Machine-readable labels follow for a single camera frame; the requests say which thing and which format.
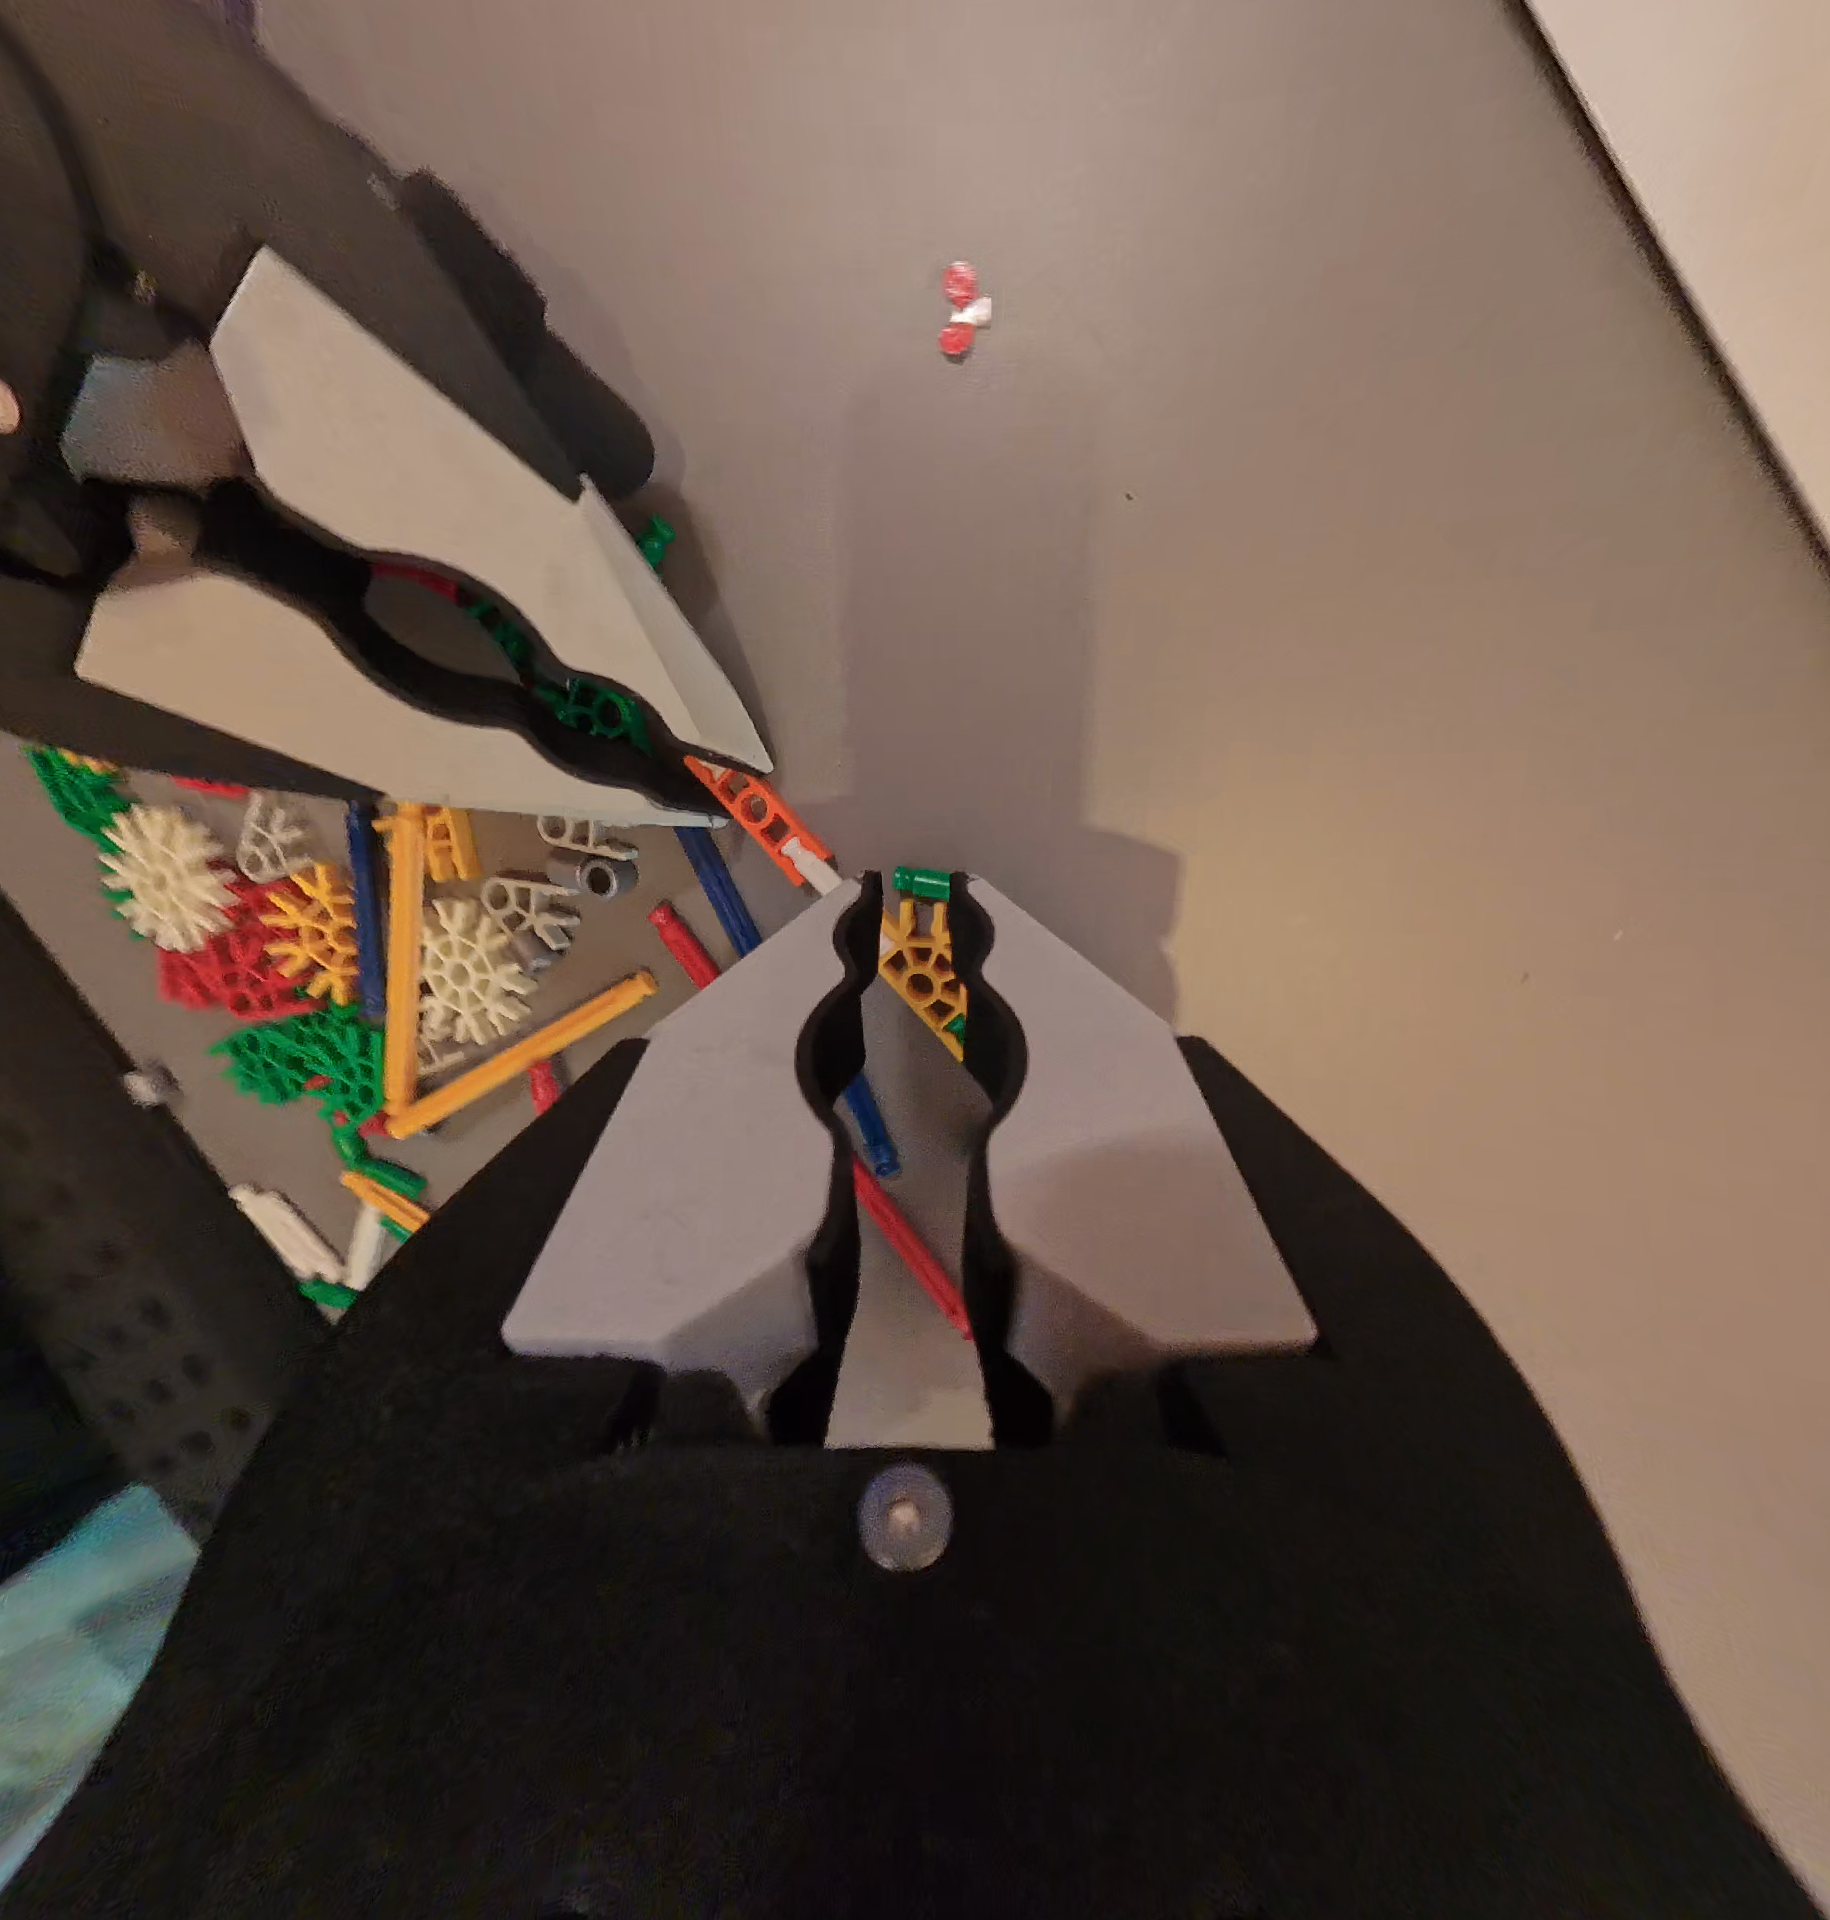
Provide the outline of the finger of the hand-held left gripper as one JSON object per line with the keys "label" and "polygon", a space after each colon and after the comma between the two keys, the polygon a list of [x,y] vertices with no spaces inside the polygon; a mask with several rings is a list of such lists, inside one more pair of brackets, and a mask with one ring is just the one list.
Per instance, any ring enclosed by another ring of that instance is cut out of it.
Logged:
{"label": "finger of the hand-held left gripper", "polygon": [[502,640],[436,593],[389,593],[255,497],[124,497],[124,569],[95,593],[74,681],[272,749],[382,798],[714,828],[694,767],[561,724]]}
{"label": "finger of the hand-held left gripper", "polygon": [[[124,569],[124,497],[255,497],[312,543],[496,593],[545,664],[625,686],[663,766],[705,758],[773,781],[752,713],[609,497],[590,477],[552,488],[275,244],[244,263],[204,347],[81,349],[58,473],[107,519],[95,593]],[[312,781],[74,681],[74,650],[81,628],[58,650],[65,749],[167,781]]]}

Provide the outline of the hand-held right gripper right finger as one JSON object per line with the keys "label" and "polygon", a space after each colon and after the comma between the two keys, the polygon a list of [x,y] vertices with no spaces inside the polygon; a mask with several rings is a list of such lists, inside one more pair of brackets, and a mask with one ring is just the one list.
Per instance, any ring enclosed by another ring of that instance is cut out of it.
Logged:
{"label": "hand-held right gripper right finger", "polygon": [[1316,1356],[1178,1029],[987,871],[949,871],[949,945],[987,1102],[962,1311],[993,1451],[1056,1441],[1108,1383]]}

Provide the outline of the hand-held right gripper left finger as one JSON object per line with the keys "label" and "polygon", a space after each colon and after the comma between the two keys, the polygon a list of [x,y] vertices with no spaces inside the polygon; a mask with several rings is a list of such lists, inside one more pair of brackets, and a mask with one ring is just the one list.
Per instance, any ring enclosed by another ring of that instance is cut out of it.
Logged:
{"label": "hand-held right gripper left finger", "polygon": [[773,1441],[831,1441],[874,925],[879,871],[851,871],[652,1029],[502,1322],[505,1356],[722,1378]]}

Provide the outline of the orange toy brick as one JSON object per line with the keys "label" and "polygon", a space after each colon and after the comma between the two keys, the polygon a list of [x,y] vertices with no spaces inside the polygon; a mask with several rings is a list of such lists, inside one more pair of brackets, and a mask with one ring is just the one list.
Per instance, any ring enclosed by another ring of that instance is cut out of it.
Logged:
{"label": "orange toy brick", "polygon": [[712,798],[773,853],[773,867],[781,867],[781,838],[802,838],[807,853],[831,863],[831,842],[802,819],[802,807],[781,807],[777,788],[759,788],[752,767],[722,767],[684,758],[684,767],[712,788]]}

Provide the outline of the heap of mixed toy rods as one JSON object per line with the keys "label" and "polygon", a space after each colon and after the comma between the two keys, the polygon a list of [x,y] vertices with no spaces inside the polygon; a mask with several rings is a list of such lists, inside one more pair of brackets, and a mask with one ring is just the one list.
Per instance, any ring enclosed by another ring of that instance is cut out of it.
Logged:
{"label": "heap of mixed toy rods", "polygon": [[301,1106],[312,1102],[340,1147],[340,1183],[361,1206],[349,1247],[331,1247],[301,1206],[275,1188],[232,1183],[232,1211],[272,1241],[272,1253],[294,1272],[294,1286],[312,1311],[349,1311],[366,1278],[428,1234],[428,1183],[377,1147],[414,1147],[436,1133],[442,1120],[469,1115],[481,1102],[532,1086],[552,1067],[565,1046],[599,1039],[609,1025],[637,1018],[660,999],[652,973],[625,973],[573,999],[565,1018],[526,1029],[517,1046],[485,1056],[481,1067],[453,1067],[442,1088],[422,1088],[422,1077],[389,1077],[389,1039],[366,1018],[285,1018],[285,1025],[244,1025],[222,1039],[222,1067],[242,1088],[259,1106]]}

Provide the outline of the red long toy rod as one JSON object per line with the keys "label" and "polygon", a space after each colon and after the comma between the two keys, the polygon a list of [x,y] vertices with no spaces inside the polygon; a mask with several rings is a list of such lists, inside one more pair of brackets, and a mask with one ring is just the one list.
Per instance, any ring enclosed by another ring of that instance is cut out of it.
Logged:
{"label": "red long toy rod", "polygon": [[[714,977],[714,959],[705,947],[705,932],[674,912],[674,902],[652,902],[652,925],[663,945],[663,959],[712,985]],[[894,1199],[879,1183],[894,1183],[894,1147],[891,1147],[891,1120],[874,1106],[874,1086],[859,1077],[844,1088],[851,1120],[859,1120],[859,1164],[851,1164],[851,1188],[859,1188],[859,1211],[874,1216],[874,1234],[891,1241],[891,1253],[910,1272],[910,1286],[942,1311],[942,1322],[953,1338],[975,1338],[975,1314],[962,1314],[962,1291],[953,1278],[942,1272],[942,1253],[930,1247],[930,1234],[894,1211]]]}

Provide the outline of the pile of colourful toy connectors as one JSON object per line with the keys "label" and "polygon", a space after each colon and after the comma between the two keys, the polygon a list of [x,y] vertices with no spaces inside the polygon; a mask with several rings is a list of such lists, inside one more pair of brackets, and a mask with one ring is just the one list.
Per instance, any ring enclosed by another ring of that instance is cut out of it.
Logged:
{"label": "pile of colourful toy connectors", "polygon": [[422,818],[422,925],[396,945],[366,807],[331,853],[323,818],[259,788],[169,781],[139,798],[122,766],[25,749],[45,807],[95,853],[95,896],[158,991],[222,1018],[216,1062],[259,1106],[312,1106],[343,1175],[377,1175],[396,1106],[538,1029],[538,985],[580,932],[580,886],[485,871],[469,818]]}

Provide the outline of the blue toy rod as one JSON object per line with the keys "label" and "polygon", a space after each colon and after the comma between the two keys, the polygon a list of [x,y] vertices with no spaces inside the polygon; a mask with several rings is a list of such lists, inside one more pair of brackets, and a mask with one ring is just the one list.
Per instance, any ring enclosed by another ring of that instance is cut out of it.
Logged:
{"label": "blue toy rod", "polygon": [[[712,828],[674,828],[674,838],[680,838],[680,853],[684,853],[684,867],[694,867],[694,885],[705,885],[705,896],[712,896],[712,912],[714,912],[729,959],[752,959],[752,947],[759,947],[759,925],[752,925],[752,912],[751,912],[751,896],[742,896],[742,885],[729,885],[714,838],[712,838]],[[859,1086],[844,1088],[844,1106],[851,1106],[866,1175],[874,1175],[874,1183],[894,1183],[894,1175],[906,1175],[906,1154],[894,1154],[894,1133],[891,1133],[891,1120],[879,1120],[874,1086],[859,1077]]]}

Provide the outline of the black mesh chair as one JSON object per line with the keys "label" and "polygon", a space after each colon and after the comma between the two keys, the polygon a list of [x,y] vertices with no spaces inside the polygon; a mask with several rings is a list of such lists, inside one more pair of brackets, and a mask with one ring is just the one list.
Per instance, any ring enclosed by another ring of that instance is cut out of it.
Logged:
{"label": "black mesh chair", "polygon": [[90,1441],[216,1535],[331,1322],[0,886],[0,1311]]}

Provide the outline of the white stand base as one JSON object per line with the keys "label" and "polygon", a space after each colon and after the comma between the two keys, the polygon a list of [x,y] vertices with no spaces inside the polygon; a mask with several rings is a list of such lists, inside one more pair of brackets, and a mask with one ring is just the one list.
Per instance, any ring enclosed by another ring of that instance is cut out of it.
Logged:
{"label": "white stand base", "polygon": [[1534,0],[1830,579],[1830,0]]}

